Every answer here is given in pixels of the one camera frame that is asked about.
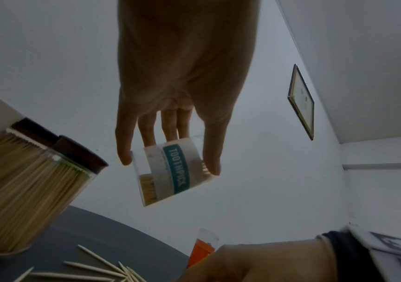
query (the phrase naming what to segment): hand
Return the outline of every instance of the hand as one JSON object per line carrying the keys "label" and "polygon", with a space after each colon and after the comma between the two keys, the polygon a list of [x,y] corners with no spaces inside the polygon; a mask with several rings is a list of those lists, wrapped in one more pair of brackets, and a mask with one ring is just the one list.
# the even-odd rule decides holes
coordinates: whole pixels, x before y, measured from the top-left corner
{"label": "hand", "polygon": [[116,140],[124,165],[131,163],[136,124],[145,146],[155,145],[158,111],[167,141],[189,137],[195,108],[205,123],[204,163],[220,174],[226,129],[253,55],[258,11],[258,0],[119,0]]}
{"label": "hand", "polygon": [[176,282],[336,282],[336,258],[326,240],[224,246]]}

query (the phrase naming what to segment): teal label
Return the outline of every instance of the teal label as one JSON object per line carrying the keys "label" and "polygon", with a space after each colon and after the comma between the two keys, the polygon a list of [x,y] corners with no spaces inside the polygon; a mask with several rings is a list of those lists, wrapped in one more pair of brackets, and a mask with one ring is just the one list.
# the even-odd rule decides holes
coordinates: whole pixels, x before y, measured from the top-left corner
{"label": "teal label", "polygon": [[163,152],[168,160],[168,166],[173,178],[174,194],[183,192],[190,188],[190,174],[188,165],[178,144],[163,147]]}

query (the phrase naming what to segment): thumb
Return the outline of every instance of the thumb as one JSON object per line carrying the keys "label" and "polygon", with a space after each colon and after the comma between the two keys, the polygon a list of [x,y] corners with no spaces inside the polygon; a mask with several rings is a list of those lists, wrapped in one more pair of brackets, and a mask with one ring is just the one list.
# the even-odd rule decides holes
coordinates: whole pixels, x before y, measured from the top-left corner
{"label": "thumb", "polygon": [[231,117],[230,113],[221,120],[205,123],[203,159],[208,171],[213,175],[220,174],[220,156]]}

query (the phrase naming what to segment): orange object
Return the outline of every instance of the orange object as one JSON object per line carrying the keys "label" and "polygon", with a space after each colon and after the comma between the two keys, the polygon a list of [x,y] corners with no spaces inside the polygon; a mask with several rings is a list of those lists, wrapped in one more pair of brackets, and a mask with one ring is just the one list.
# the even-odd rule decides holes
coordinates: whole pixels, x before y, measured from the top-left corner
{"label": "orange object", "polygon": [[191,251],[187,268],[192,267],[212,253],[214,253],[214,248],[210,244],[197,239],[196,244],[194,244],[193,251]]}

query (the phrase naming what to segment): ceiling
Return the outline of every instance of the ceiling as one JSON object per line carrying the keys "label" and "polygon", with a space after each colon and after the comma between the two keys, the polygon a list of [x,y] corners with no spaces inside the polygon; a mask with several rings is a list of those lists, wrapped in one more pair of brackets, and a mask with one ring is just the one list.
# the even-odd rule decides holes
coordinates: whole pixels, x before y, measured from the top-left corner
{"label": "ceiling", "polygon": [[278,3],[340,142],[401,136],[401,1]]}

